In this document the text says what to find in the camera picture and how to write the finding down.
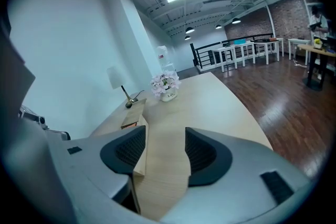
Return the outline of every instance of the white shirt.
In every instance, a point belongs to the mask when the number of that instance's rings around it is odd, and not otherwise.
[[[315,15],[310,17],[309,25],[313,25],[316,23],[321,22],[321,28],[326,28],[328,29],[328,22],[327,19],[320,14],[320,18],[316,18]],[[327,39],[327,34],[328,33],[322,33],[321,31],[315,31],[313,32],[315,37],[322,38],[322,39]]]

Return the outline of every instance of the white lampshade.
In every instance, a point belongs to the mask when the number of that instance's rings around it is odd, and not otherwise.
[[[106,72],[113,89],[116,89],[123,85],[123,79],[117,67],[110,67],[106,70]]]

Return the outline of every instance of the person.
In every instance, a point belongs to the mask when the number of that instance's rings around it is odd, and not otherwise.
[[[310,17],[309,25],[321,23],[321,26],[315,27],[313,32],[314,39],[320,39],[322,42],[322,45],[327,42],[327,34],[328,34],[328,22],[327,19],[321,14],[319,9],[316,6],[311,7],[311,13],[312,16]],[[319,73],[317,75],[317,78],[321,80],[321,73],[322,73],[322,58],[324,56],[320,56],[320,67],[319,67]]]

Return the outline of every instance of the wooden block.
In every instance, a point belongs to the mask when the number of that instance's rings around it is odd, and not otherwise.
[[[143,150],[141,157],[139,158],[138,163],[136,164],[133,170],[134,176],[144,176],[146,171],[147,140],[148,140],[149,125],[142,115],[145,103],[146,99],[134,103],[133,106],[130,108],[129,112],[127,113],[127,116],[124,119],[123,123],[121,124],[122,129],[141,125],[146,126],[145,149]]]

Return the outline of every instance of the brick wall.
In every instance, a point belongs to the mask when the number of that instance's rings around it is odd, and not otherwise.
[[[228,24],[225,28],[227,39],[272,33],[272,26],[266,8],[260,8],[241,18],[239,24]]]
[[[303,0],[281,0],[269,5],[274,29],[277,37],[283,37],[284,51],[288,52],[288,38],[310,39],[308,15]],[[228,39],[261,33],[271,33],[272,27],[266,8],[260,8],[255,12],[241,18],[239,24],[225,26]],[[305,55],[304,51],[297,51],[299,55]]]

